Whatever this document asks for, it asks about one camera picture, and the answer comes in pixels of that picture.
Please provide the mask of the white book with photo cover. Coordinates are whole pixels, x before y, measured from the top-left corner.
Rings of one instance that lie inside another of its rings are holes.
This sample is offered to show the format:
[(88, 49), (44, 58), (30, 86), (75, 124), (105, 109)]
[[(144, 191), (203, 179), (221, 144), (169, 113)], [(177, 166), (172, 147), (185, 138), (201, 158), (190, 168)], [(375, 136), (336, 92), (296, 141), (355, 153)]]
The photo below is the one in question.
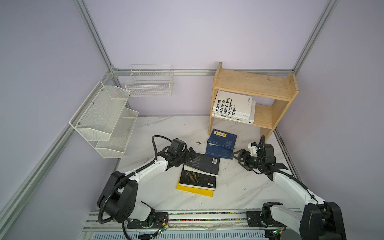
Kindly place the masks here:
[(251, 115), (247, 119), (239, 118), (239, 117), (228, 117), (223, 114), (216, 114), (216, 113), (213, 113), (213, 117), (252, 125), (255, 120), (255, 111), (256, 111), (256, 101), (252, 100)]

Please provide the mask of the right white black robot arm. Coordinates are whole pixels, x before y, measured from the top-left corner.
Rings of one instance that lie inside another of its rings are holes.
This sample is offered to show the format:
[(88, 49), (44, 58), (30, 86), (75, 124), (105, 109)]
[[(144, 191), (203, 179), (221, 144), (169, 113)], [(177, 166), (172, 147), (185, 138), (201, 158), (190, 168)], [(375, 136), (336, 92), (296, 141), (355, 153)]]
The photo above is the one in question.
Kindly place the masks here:
[(262, 136), (259, 143), (233, 152), (245, 170), (265, 175), (280, 186), (301, 210), (288, 209), (280, 202), (264, 203), (258, 222), (265, 227), (280, 223), (295, 231), (303, 240), (345, 240), (347, 238), (341, 208), (314, 194), (299, 179), (286, 171), (288, 167), (276, 161), (274, 149)]

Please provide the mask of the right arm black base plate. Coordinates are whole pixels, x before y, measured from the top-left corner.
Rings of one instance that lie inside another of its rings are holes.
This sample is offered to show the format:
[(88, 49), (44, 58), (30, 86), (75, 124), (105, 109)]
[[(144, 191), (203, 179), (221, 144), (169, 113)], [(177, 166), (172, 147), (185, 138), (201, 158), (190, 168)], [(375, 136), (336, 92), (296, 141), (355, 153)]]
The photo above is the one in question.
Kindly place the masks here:
[(246, 219), (250, 228), (277, 228), (285, 225), (274, 220), (263, 220), (261, 211), (247, 211)]

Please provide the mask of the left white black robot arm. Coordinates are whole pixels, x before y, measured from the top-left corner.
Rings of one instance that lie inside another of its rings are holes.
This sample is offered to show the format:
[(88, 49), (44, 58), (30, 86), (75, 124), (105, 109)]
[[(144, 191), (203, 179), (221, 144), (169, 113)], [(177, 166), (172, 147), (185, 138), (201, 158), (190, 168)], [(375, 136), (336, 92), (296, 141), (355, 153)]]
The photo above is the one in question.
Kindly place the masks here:
[(175, 138), (152, 136), (154, 157), (148, 163), (132, 171), (112, 173), (97, 201), (99, 208), (98, 223), (111, 221), (124, 223), (128, 220), (139, 221), (151, 226), (156, 210), (144, 202), (137, 201), (139, 186), (172, 167), (179, 167), (196, 158), (192, 147)]

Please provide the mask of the white book with black lettering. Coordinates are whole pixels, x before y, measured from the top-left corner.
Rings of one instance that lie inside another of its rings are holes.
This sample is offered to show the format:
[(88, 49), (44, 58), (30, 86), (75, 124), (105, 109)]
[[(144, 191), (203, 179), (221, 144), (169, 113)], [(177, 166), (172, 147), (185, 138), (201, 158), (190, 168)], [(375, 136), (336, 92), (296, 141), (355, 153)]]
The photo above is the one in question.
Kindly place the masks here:
[(212, 110), (213, 116), (250, 119), (253, 99), (250, 96), (218, 91)]

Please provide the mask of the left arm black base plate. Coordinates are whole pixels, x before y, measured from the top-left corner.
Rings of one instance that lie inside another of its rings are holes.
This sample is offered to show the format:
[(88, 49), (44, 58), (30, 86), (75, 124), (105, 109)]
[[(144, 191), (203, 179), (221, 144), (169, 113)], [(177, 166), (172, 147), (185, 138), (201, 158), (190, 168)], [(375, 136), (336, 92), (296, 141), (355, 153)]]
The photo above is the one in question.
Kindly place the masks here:
[(128, 219), (125, 223), (127, 229), (159, 229), (169, 220), (169, 213), (155, 212), (145, 221)]

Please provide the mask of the black book with barcode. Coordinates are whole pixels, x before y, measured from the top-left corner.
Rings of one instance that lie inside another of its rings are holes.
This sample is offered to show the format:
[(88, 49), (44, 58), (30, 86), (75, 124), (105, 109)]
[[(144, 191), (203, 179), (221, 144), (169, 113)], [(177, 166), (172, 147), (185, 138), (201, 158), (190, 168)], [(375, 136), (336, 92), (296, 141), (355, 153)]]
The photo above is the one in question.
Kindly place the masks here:
[(219, 175), (220, 158), (196, 153), (193, 160), (184, 163), (184, 170), (217, 177)]

